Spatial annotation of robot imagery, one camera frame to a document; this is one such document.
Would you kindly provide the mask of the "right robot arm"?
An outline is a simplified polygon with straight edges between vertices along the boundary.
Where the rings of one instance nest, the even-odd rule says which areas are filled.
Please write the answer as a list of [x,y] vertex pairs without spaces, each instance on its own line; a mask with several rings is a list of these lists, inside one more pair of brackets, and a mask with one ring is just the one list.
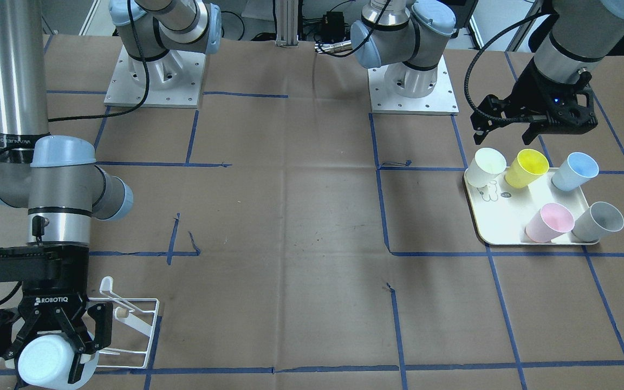
[[25,246],[0,248],[0,361],[20,387],[77,389],[111,345],[113,304],[87,295],[92,219],[122,219],[131,188],[96,164],[91,143],[50,135],[41,3],[0,1],[0,205],[28,212]]

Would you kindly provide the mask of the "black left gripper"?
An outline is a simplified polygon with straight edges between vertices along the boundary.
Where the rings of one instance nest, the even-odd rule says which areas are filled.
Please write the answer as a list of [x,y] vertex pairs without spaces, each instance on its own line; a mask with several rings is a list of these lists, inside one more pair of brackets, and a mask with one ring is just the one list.
[[510,116],[534,121],[523,133],[524,142],[539,135],[582,135],[597,126],[592,75],[584,70],[572,84],[551,81],[530,60],[510,94]]

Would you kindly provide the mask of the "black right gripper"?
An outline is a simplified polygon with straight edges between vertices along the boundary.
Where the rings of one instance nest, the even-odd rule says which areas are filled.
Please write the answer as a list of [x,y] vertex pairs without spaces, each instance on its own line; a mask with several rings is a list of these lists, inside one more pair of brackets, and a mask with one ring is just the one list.
[[82,316],[88,303],[87,281],[89,247],[76,245],[42,246],[45,254],[54,254],[58,275],[51,277],[46,270],[32,272],[32,280],[22,283],[22,300],[18,309],[0,309],[0,362],[9,369],[17,368],[18,359],[27,331],[20,337],[12,336],[13,326],[19,320],[28,325],[33,320],[35,309],[40,315],[33,326],[34,331],[62,330],[54,316],[54,309],[60,308],[74,326],[71,342],[75,350],[68,375],[70,385],[79,383],[84,370],[82,360],[108,347],[112,342],[111,303],[98,303],[87,309],[95,321],[93,339],[83,325]]

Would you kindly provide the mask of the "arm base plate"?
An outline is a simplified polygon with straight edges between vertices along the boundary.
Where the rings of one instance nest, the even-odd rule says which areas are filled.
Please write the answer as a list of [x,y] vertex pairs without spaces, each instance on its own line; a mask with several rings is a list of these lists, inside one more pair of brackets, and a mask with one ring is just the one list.
[[146,73],[139,60],[121,49],[107,87],[104,104],[131,108],[145,94],[146,75],[149,90],[144,106],[148,108],[193,108],[200,106],[206,55],[188,51],[169,51],[153,62],[147,62]]
[[408,68],[403,63],[367,71],[372,113],[458,114],[459,108],[446,62],[428,71]]

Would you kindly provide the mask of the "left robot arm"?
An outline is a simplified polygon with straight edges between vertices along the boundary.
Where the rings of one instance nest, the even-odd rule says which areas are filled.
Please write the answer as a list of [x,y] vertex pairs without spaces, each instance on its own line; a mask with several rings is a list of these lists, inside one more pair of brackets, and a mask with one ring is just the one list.
[[[544,17],[547,32],[509,96],[486,96],[476,104],[470,77],[493,43],[522,25]],[[456,16],[439,1],[371,1],[350,27],[350,54],[364,68],[388,67],[397,94],[419,98],[429,93],[438,60],[456,31]],[[522,140],[539,135],[582,135],[597,126],[592,71],[624,37],[624,1],[552,1],[498,32],[479,46],[465,74],[464,94],[473,110],[475,143],[510,124],[527,124]]]

